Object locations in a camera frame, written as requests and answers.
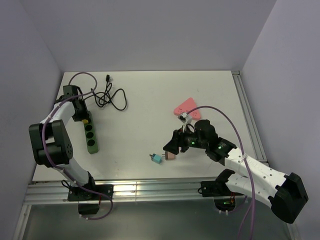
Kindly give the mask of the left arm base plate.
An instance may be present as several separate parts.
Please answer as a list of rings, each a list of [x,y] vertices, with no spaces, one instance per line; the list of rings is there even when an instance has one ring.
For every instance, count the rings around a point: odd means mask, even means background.
[[[87,192],[79,187],[71,187],[68,193],[67,200],[69,202],[83,202],[83,201],[107,201],[113,197],[114,186],[112,184],[98,184],[95,186],[95,192],[103,194],[103,196]]]

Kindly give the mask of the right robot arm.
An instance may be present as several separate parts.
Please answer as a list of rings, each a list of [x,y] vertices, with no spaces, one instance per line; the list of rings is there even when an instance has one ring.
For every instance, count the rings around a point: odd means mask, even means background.
[[[225,167],[215,180],[214,188],[220,195],[233,192],[251,197],[289,224],[295,222],[309,200],[298,174],[277,171],[243,153],[234,143],[219,137],[207,119],[197,121],[193,131],[185,126],[174,130],[163,150],[178,155],[189,148],[203,149],[211,160]]]

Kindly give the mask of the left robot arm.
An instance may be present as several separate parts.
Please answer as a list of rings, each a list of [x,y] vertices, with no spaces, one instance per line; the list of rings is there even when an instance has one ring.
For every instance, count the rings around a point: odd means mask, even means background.
[[[79,191],[82,197],[91,200],[96,197],[98,188],[92,175],[75,160],[66,129],[69,120],[73,120],[83,123],[89,140],[95,136],[92,115],[82,96],[78,86],[64,86],[63,95],[55,102],[53,110],[40,123],[30,125],[28,131],[36,164],[58,171],[70,182],[71,191]]]

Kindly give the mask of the green power strip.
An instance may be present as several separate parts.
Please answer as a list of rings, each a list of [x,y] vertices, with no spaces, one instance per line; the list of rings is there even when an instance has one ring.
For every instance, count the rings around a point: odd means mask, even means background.
[[[98,141],[96,137],[93,116],[90,111],[88,113],[89,113],[88,123],[84,123],[83,127],[84,127],[87,151],[89,154],[93,155],[99,151],[99,146],[98,146]]]

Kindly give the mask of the yellow plug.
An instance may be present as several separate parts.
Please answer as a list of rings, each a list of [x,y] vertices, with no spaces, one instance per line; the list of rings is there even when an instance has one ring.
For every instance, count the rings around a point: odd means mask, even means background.
[[[88,119],[83,119],[83,120],[82,120],[82,123],[86,125],[86,124],[89,124],[90,121],[89,121]]]

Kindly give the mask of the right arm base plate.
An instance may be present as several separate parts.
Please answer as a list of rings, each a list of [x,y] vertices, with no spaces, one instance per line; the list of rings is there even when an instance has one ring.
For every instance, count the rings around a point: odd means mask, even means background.
[[[232,193],[225,182],[217,180],[201,181],[197,192],[204,198],[230,196]]]

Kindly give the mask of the blue plug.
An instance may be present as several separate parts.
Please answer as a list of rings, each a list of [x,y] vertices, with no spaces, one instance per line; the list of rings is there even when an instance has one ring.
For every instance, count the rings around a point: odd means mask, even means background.
[[[162,156],[155,154],[155,153],[150,154],[149,156],[150,156],[152,162],[154,162],[156,164],[162,163]]]

